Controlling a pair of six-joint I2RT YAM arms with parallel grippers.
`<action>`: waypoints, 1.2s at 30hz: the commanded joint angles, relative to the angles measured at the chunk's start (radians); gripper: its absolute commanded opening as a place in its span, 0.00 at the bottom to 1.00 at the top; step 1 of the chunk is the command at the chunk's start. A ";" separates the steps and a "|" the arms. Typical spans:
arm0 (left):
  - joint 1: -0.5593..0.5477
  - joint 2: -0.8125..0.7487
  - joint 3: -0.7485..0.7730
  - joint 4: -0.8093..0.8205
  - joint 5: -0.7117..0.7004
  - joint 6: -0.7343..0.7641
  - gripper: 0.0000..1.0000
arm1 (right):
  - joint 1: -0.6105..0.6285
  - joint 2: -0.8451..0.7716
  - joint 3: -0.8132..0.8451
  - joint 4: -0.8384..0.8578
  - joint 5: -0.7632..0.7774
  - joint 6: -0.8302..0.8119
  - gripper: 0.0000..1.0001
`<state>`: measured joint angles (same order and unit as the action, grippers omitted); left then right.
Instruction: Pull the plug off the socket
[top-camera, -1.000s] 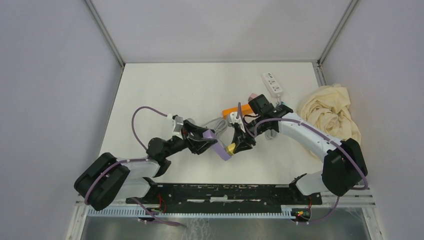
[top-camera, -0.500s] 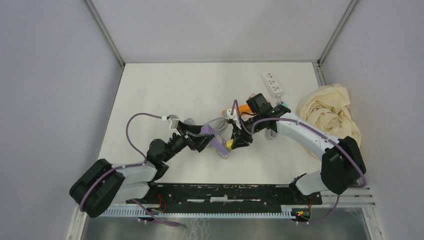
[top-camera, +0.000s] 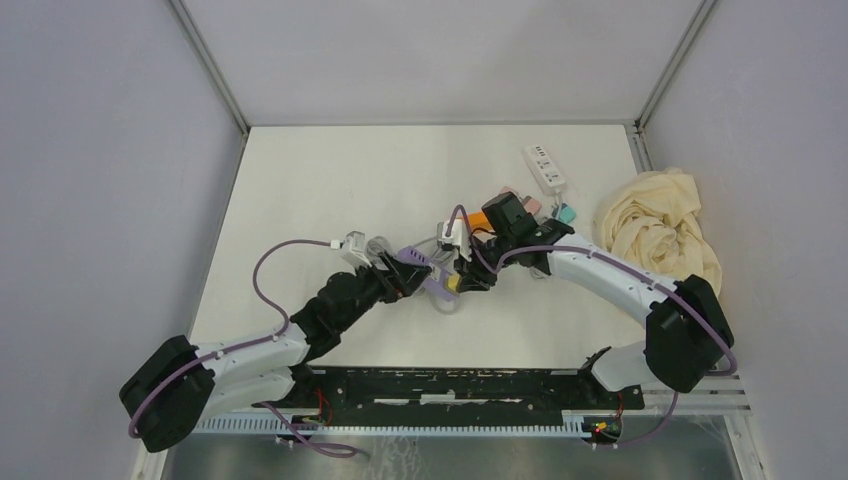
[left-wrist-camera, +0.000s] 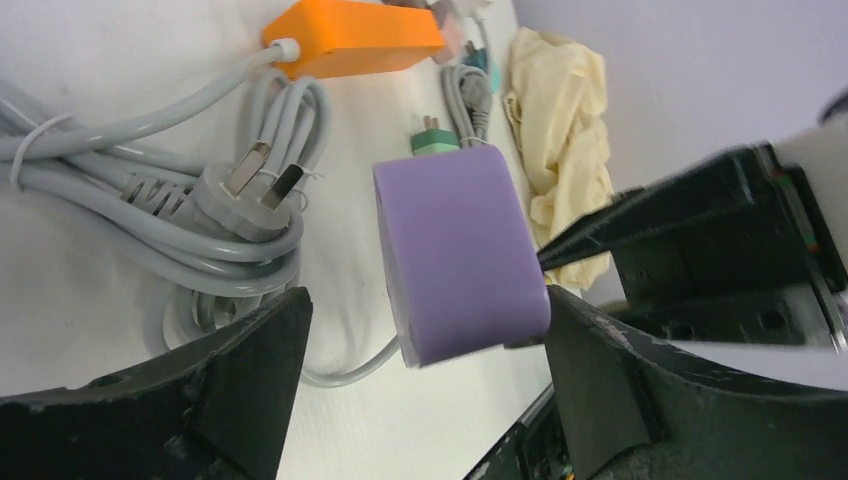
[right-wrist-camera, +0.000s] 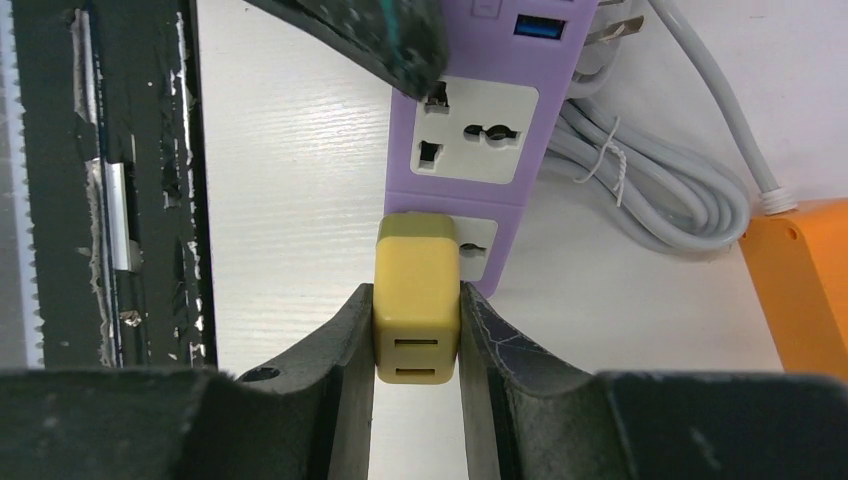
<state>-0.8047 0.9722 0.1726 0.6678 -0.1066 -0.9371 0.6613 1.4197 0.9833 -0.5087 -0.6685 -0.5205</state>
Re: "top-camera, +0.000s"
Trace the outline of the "white power strip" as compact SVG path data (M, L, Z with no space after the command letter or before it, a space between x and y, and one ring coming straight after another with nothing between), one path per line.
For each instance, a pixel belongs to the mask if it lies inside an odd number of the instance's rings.
M566 186L564 175L541 145L525 146L522 149L522 158L545 195L555 196L564 192Z

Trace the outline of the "teal USB charger plug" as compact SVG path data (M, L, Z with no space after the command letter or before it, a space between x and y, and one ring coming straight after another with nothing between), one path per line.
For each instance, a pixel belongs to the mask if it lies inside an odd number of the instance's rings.
M576 211L568 204L562 203L556 213L556 219L564 224L571 224L577 218Z

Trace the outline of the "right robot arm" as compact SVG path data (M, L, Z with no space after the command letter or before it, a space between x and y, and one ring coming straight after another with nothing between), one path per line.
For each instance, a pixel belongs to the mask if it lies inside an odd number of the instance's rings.
M577 382L585 405L602 408L618 391L644 383L689 393L708 376L737 371L733 333L704 278L674 280L638 268L556 218L538 221L511 192L489 200L482 212L490 225L483 233L461 205L438 230L438 242L457 254L457 293L488 291L502 270L520 265L579 285L643 328L642 340L589 358L590 373Z

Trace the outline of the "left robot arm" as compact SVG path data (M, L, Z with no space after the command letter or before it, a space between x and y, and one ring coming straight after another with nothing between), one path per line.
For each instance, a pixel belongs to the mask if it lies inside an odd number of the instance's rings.
M119 391L129 436L156 453L199 422L232 410L281 399L307 404L315 382L306 363L338 346L375 305L412 296L432 272L390 254L379 257L381 267L331 275L298 312L263 333L200 345L184 335L165 340Z

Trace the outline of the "yellow plug adapter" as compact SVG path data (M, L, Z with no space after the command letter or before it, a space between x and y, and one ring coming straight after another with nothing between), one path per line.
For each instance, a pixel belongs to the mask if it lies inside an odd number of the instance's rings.
M446 288L451 292L458 294L460 281L461 276L459 274L452 274L446 280Z

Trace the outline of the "orange power strip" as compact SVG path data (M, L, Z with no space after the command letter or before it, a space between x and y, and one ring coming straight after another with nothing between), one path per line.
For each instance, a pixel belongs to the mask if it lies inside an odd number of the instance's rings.
M482 211L470 213L467 218L470 231L484 230L488 232L493 232L493 227L491 223Z

